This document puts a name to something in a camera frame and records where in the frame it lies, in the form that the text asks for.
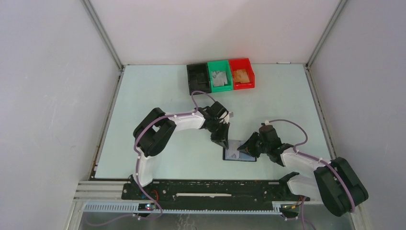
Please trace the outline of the black leather card holder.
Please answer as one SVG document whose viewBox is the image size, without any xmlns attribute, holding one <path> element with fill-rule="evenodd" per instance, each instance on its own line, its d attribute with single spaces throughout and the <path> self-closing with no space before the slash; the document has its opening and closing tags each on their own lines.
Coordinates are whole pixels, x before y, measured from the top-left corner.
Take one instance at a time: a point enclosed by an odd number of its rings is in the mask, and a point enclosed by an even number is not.
<svg viewBox="0 0 406 230">
<path fill-rule="evenodd" d="M 237 150 L 244 143 L 241 140 L 229 140 L 229 148 L 223 149 L 222 159 L 224 161 L 256 162 L 257 158 Z"/>
</svg>

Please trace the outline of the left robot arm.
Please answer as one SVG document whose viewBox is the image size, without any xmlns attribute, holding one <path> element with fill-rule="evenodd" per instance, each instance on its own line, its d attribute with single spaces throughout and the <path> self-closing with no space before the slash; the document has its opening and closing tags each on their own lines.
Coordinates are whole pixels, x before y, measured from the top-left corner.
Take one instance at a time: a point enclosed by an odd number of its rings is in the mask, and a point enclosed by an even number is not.
<svg viewBox="0 0 406 230">
<path fill-rule="evenodd" d="M 158 107 L 154 108 L 133 131 L 134 150 L 138 154 L 133 174 L 136 181 L 133 194 L 142 200 L 151 195 L 149 184 L 153 181 L 155 157 L 164 150 L 174 133 L 206 129 L 211 133 L 213 143 L 227 149 L 230 118 L 228 110 L 216 106 L 199 107 L 180 114 L 169 114 Z"/>
</svg>

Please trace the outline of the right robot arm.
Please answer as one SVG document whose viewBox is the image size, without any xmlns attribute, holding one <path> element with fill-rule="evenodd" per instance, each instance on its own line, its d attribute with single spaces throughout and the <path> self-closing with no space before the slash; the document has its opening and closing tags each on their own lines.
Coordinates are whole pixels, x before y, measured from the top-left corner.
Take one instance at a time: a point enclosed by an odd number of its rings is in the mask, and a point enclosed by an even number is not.
<svg viewBox="0 0 406 230">
<path fill-rule="evenodd" d="M 293 170 L 293 175 L 278 188 L 284 200 L 306 196 L 322 201 L 330 213 L 340 217 L 369 198 L 346 159 L 324 160 L 302 153 L 296 146 L 283 143 L 272 125 L 263 124 L 237 150 L 255 158 L 266 154 L 272 162 Z"/>
</svg>

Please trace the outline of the silver credit card in holder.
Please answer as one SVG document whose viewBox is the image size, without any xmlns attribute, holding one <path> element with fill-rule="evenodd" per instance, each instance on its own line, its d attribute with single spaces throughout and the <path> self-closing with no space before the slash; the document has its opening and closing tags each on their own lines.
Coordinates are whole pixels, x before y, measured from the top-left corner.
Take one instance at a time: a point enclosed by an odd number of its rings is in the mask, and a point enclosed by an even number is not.
<svg viewBox="0 0 406 230">
<path fill-rule="evenodd" d="M 225 160 L 237 161 L 240 158 L 240 152 L 237 150 L 240 147 L 240 141 L 230 140 L 229 148 L 225 150 L 224 157 Z"/>
</svg>

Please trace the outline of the orange cards in red bin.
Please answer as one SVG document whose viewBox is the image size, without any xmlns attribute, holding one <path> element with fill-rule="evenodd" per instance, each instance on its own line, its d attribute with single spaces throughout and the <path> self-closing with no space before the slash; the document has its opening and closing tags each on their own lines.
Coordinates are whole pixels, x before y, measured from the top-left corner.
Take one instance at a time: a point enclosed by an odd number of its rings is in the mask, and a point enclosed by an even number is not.
<svg viewBox="0 0 406 230">
<path fill-rule="evenodd" d="M 238 69 L 233 71 L 235 83 L 250 83 L 248 73 L 245 69 Z"/>
</svg>

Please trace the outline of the black storage bin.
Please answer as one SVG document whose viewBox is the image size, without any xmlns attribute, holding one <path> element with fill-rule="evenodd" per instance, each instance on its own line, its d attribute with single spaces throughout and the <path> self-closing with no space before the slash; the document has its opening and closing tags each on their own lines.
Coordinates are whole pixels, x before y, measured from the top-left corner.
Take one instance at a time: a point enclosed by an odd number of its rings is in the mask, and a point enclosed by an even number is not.
<svg viewBox="0 0 406 230">
<path fill-rule="evenodd" d="M 189 94 L 193 91 L 212 93 L 207 62 L 186 65 Z"/>
</svg>

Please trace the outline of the green storage bin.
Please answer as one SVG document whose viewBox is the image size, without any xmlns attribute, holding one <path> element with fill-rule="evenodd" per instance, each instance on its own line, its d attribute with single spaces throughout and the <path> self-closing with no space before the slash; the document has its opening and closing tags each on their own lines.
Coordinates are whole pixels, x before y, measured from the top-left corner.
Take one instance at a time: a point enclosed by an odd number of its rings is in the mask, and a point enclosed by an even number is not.
<svg viewBox="0 0 406 230">
<path fill-rule="evenodd" d="M 207 63 L 212 92 L 233 90 L 233 79 L 228 60 L 211 61 Z"/>
</svg>

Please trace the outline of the red storage bin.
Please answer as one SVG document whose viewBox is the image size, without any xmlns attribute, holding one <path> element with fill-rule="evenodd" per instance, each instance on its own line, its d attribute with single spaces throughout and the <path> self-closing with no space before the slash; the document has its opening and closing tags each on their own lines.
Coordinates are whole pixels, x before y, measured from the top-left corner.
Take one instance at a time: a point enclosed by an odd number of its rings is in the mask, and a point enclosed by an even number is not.
<svg viewBox="0 0 406 230">
<path fill-rule="evenodd" d="M 249 58 L 230 59 L 234 90 L 255 88 L 255 73 Z"/>
</svg>

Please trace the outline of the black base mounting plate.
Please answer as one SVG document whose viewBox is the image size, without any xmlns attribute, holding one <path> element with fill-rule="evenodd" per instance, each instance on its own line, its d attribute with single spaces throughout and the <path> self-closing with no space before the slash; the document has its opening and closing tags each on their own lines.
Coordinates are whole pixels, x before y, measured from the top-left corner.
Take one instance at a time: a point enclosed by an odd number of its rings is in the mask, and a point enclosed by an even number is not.
<svg viewBox="0 0 406 230">
<path fill-rule="evenodd" d="M 281 180 L 153 180 L 140 189 L 125 183 L 122 200 L 157 202 L 163 210 L 272 211 L 275 202 L 299 200 Z"/>
</svg>

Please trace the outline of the aluminium frame rail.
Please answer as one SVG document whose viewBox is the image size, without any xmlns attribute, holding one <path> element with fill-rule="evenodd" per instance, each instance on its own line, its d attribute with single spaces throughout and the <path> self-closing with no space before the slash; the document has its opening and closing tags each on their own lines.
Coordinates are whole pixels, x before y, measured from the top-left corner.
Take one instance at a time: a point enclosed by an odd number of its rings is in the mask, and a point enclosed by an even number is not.
<svg viewBox="0 0 406 230">
<path fill-rule="evenodd" d="M 145 188 L 149 199 L 136 182 L 80 182 L 75 200 L 90 202 L 91 209 L 122 211 L 125 203 L 134 203 L 136 213 L 279 213 L 295 204 L 281 180 L 156 180 Z"/>
</svg>

